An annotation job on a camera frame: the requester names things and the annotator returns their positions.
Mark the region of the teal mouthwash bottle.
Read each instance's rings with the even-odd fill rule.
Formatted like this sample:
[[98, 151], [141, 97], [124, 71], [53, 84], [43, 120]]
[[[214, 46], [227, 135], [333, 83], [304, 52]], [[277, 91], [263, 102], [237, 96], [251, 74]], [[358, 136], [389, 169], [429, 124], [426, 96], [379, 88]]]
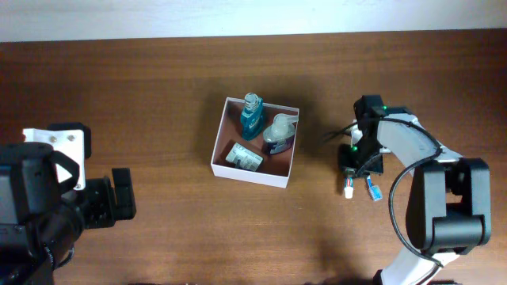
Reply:
[[242, 138], [250, 141], [256, 138], [264, 125], [263, 99], [256, 93], [248, 93], [241, 113]]

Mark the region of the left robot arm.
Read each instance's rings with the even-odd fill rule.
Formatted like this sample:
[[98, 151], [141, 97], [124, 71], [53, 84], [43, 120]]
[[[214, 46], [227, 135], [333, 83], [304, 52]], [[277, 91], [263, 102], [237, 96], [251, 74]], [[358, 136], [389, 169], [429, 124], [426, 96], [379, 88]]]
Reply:
[[26, 128], [1, 147], [1, 282], [52, 284], [84, 230], [135, 217], [128, 168], [86, 178], [91, 130], [82, 123]]

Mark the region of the blue white toothbrush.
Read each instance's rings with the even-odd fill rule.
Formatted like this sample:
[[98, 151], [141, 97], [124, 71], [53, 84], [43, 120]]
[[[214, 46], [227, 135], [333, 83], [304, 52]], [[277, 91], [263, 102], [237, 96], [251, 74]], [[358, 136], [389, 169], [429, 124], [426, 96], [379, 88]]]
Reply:
[[383, 198], [383, 194], [378, 185], [373, 184], [372, 178], [366, 176], [366, 184], [368, 186], [368, 192], [373, 201], [379, 201]]

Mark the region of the teal toothpaste tube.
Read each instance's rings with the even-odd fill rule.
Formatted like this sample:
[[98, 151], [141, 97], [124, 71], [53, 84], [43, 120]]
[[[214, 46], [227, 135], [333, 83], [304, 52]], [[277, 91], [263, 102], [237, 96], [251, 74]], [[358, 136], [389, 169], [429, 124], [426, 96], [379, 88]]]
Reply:
[[344, 179], [343, 191], [344, 191], [344, 196], [346, 199], [353, 198], [354, 187], [353, 187], [353, 178], [352, 177], [346, 177]]

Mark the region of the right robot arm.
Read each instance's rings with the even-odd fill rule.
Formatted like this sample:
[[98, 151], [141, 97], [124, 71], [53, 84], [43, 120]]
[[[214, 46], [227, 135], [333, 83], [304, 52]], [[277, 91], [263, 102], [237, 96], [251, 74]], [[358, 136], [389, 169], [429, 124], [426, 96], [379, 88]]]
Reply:
[[353, 110], [356, 119], [341, 131], [351, 142], [338, 148], [345, 197], [355, 179], [383, 173], [385, 154], [404, 166], [387, 197], [402, 249], [372, 282], [430, 284], [446, 265], [489, 242], [490, 168], [449, 150], [408, 108], [388, 107], [379, 95], [362, 96]]

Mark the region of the green white soap bar box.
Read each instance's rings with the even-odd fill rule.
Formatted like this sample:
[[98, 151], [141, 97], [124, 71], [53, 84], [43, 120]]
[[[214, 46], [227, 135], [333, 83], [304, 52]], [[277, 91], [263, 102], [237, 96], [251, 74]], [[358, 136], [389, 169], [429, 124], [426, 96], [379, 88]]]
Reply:
[[227, 154], [226, 161], [236, 169], [256, 172], [263, 162], [263, 157], [236, 142]]

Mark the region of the dark blue pump soap bottle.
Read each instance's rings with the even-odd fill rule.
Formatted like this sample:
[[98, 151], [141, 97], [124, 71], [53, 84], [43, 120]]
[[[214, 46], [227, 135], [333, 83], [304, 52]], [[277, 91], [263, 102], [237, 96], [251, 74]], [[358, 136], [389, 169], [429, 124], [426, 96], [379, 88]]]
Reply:
[[295, 140], [295, 123], [298, 115], [279, 113], [274, 116], [273, 123], [263, 131], [261, 151], [266, 155], [280, 154], [289, 150]]

